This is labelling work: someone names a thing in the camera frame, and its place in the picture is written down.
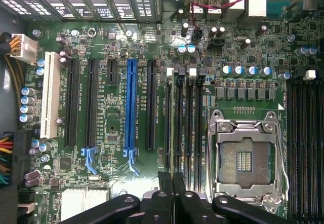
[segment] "green circuit board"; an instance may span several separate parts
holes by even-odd
[[[205,34],[208,29],[215,24],[205,23],[202,25]],[[75,147],[65,146],[64,126],[58,127],[58,137],[49,140],[52,149],[47,152],[50,160],[46,163],[40,161],[39,155],[32,158],[31,170],[39,169],[42,173],[41,182],[33,189],[36,190],[37,201],[37,223],[57,223],[60,221],[61,194],[66,189],[104,189],[109,191],[109,198],[120,194],[128,193],[142,197],[146,191],[158,189],[158,171],[182,171],[187,177],[186,185],[190,190],[206,191],[205,173],[205,153],[207,137],[205,135],[207,120],[210,112],[220,109],[226,119],[234,120],[263,120],[267,112],[276,113],[282,129],[283,151],[286,154],[286,83],[278,79],[280,73],[290,71],[296,65],[311,64],[317,65],[320,60],[298,57],[294,50],[301,45],[314,45],[315,37],[324,32],[324,25],[321,21],[302,20],[300,23],[287,24],[284,20],[270,20],[266,22],[268,31],[265,35],[256,37],[255,30],[237,29],[235,24],[221,24],[225,27],[225,45],[222,51],[208,51],[208,39],[196,44],[193,54],[179,55],[177,48],[179,45],[188,45],[190,36],[183,38],[180,36],[181,24],[168,22],[161,29],[139,28],[129,25],[127,30],[132,30],[132,39],[127,39],[125,31],[118,24],[104,23],[32,23],[30,33],[34,29],[42,32],[42,37],[38,40],[38,58],[44,58],[45,52],[59,52],[62,47],[55,41],[57,36],[62,36],[68,41],[71,48],[72,57],[80,62],[80,74],[78,82],[78,109],[77,109],[77,138]],[[90,28],[95,29],[96,35],[90,38],[87,33]],[[78,30],[79,36],[73,38],[72,30]],[[289,43],[287,35],[294,34],[296,41]],[[240,49],[241,42],[237,41],[238,36],[246,36],[252,40],[250,47]],[[107,59],[115,58],[118,61],[118,81],[115,86],[107,84]],[[127,59],[138,60],[137,71],[137,98],[136,98],[136,140],[137,154],[135,168],[139,172],[137,176],[129,168],[128,158],[123,157],[124,137],[125,137],[125,101],[127,84]],[[98,153],[95,154],[93,167],[97,170],[99,178],[89,180],[93,174],[87,170],[85,157],[81,156],[81,149],[86,143],[87,125],[87,94],[89,80],[88,59],[95,59],[99,63],[98,69],[98,101],[96,115],[96,146]],[[145,148],[146,136],[146,103],[147,103],[147,61],[156,60],[156,118],[155,118],[155,148],[148,151]],[[232,68],[242,66],[244,73],[240,77],[233,75],[222,76],[221,68],[228,65]],[[206,77],[202,86],[202,105],[197,107],[196,90],[192,97],[187,96],[187,87],[184,84],[182,90],[183,111],[179,112],[182,118],[180,125],[180,146],[178,166],[174,161],[167,159],[168,150],[170,156],[177,157],[175,152],[175,141],[167,146],[166,137],[177,134],[177,131],[166,130],[167,119],[170,119],[171,126],[176,127],[177,113],[177,77],[172,75],[170,103],[167,103],[168,87],[168,67],[205,68]],[[258,73],[252,78],[248,78],[245,71],[250,66],[258,69],[263,67],[271,68],[271,75],[264,78]],[[34,117],[36,120],[24,125],[24,128],[33,130],[36,138],[36,131],[39,129],[41,118],[42,91],[37,89],[37,83],[41,77],[36,74],[37,67],[27,68],[25,86],[36,88],[34,107]],[[59,117],[66,114],[66,91],[67,91],[67,70],[61,68],[59,99]],[[251,96],[247,98],[246,89],[266,92],[272,90],[275,94],[273,99],[267,97]],[[238,98],[238,90],[244,91],[244,96]],[[196,185],[196,175],[194,174],[195,152],[191,152],[190,167],[188,166],[188,155],[186,153],[186,122],[189,99],[193,100],[192,106],[200,111],[201,116],[201,168],[199,171],[200,180]],[[170,110],[172,117],[167,117]],[[195,131],[190,132],[194,138]],[[267,158],[269,178],[274,176],[274,149],[269,150]],[[283,201],[276,214],[286,217],[287,203]]]

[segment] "blue pcie slot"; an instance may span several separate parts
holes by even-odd
[[[123,156],[128,157],[130,170],[138,174],[134,169],[135,154],[135,131],[136,131],[136,100],[137,100],[137,60],[127,59],[127,84],[126,84],[126,119],[125,119],[125,141]]]

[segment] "pci slot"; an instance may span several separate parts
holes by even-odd
[[[156,121],[156,60],[147,61],[145,149],[154,150]]]
[[[65,146],[76,145],[77,110],[79,99],[80,63],[75,58],[69,60],[67,74]]]
[[[206,72],[199,70],[199,77],[196,80],[196,108],[195,108],[195,144],[194,144],[194,190],[201,190],[201,151],[203,141],[203,86],[205,82]]]
[[[107,60],[107,85],[116,86],[118,83],[118,61],[116,59]]]
[[[288,210],[311,221],[324,215],[323,81],[291,80],[287,91]]]
[[[60,58],[60,55],[55,52],[45,53],[42,117],[40,119],[41,138],[57,137],[56,118],[59,113]]]
[[[135,132],[136,132],[136,100],[137,100],[137,60],[127,59],[127,84],[126,84],[126,118],[125,140],[123,156],[129,158],[130,170],[138,175],[135,165]]]
[[[169,172],[170,169],[170,122],[171,122],[171,85],[167,82],[166,85],[166,116],[165,116],[165,149],[166,149],[166,158],[165,158],[165,166],[166,172]]]
[[[186,127],[185,127],[185,154],[187,188],[191,186],[191,154],[192,154],[192,127],[193,127],[193,85],[195,80],[188,79],[186,83]]]
[[[181,172],[181,144],[183,135],[183,84],[185,77],[185,68],[179,68],[179,74],[176,79],[176,109],[175,109],[175,171]]]
[[[97,131],[97,102],[98,102],[98,68],[99,63],[94,59],[88,59],[88,104],[87,127],[85,148],[96,146]]]

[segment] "motherboard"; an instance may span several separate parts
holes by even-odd
[[[23,127],[39,177],[20,191],[36,192],[37,223],[126,193],[142,198],[159,188],[159,171],[182,172],[208,199],[237,196],[287,217],[287,83],[299,66],[320,66],[311,49],[324,22],[204,21],[199,32],[184,23],[30,25],[38,61],[27,67],[35,94]]]

